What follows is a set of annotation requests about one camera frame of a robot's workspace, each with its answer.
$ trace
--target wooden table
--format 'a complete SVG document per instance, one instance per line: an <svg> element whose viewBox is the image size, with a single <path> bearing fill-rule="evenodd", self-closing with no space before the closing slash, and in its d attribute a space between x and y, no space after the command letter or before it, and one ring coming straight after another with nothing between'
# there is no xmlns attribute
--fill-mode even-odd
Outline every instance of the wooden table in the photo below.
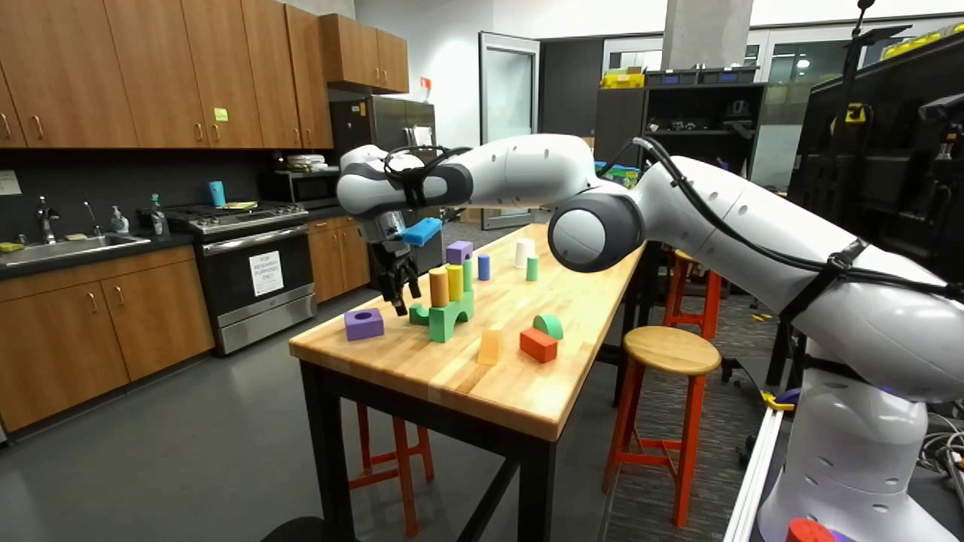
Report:
<svg viewBox="0 0 964 542"><path fill-rule="evenodd" d="M536 283L515 267L520 238L536 243ZM575 275L551 257L547 225L536 223L477 253L490 257L490 281L477 281L477 318L458 325L449 345L430 345L425 325L410 325L379 297L359 307L379 307L384 339L349 345L343 320L336 318L290 345L306 376L324 512L342 540L356 540L342 398L505 458L462 540L484 531L515 470L520 470L519 540L551 540L558 444L643 249L610 272ZM549 366L519 350L519 334L539 313L565 325L558 360ZM482 333L502 334L502 354L490 366L477 362Z"/></svg>

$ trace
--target bottle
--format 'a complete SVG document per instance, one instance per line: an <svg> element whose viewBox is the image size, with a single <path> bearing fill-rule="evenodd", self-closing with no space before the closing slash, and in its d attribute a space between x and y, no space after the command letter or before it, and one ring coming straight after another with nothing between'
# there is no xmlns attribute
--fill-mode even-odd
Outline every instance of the bottle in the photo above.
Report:
<svg viewBox="0 0 964 542"><path fill-rule="evenodd" d="M118 204L114 204L112 228L114 228L118 235L131 235L131 221L122 213Z"/></svg>
<svg viewBox="0 0 964 542"><path fill-rule="evenodd" d="M161 208L161 194L151 194L151 231L155 231L155 238L168 235L168 218Z"/></svg>

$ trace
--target table leg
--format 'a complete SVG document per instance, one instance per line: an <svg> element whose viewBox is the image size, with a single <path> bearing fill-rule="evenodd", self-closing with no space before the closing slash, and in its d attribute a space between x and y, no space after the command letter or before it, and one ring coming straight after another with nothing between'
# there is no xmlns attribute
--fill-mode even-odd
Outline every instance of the table leg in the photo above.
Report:
<svg viewBox="0 0 964 542"><path fill-rule="evenodd" d="M551 540L551 498L555 498L555 444L535 444L535 451L519 461L519 540Z"/></svg>
<svg viewBox="0 0 964 542"><path fill-rule="evenodd" d="M327 387L321 368L306 362L303 384L327 524L336 527L339 540L356 540L349 476L343 461L342 396Z"/></svg>

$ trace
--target kitchen sink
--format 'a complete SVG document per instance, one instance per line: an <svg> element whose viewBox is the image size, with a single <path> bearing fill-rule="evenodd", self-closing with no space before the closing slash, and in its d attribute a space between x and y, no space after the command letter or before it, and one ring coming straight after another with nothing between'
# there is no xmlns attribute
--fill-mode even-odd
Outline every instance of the kitchen sink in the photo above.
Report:
<svg viewBox="0 0 964 542"><path fill-rule="evenodd" d="M3 253L0 257L0 267L22 267L22 266L37 266L37 262L79 259L79 257L127 249L127 247L140 247L140 243L151 243L151 238L97 235L97 238L57 241L57 243L24 243L24 249L19 249L19 253Z"/></svg>

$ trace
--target purple block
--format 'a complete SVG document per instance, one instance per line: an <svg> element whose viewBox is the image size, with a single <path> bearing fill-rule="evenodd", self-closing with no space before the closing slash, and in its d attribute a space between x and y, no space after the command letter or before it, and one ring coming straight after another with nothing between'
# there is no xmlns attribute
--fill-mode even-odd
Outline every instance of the purple block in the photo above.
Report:
<svg viewBox="0 0 964 542"><path fill-rule="evenodd" d="M447 247L447 262L449 266L462 266L465 259L469 259L474 257L474 241L452 241L449 247Z"/></svg>
<svg viewBox="0 0 964 542"><path fill-rule="evenodd" d="M378 307L343 313L343 333L349 340L367 340L387 334L384 313Z"/></svg>
<svg viewBox="0 0 964 542"><path fill-rule="evenodd" d="M488 281L490 278L490 259L488 253L480 253L480 281Z"/></svg>

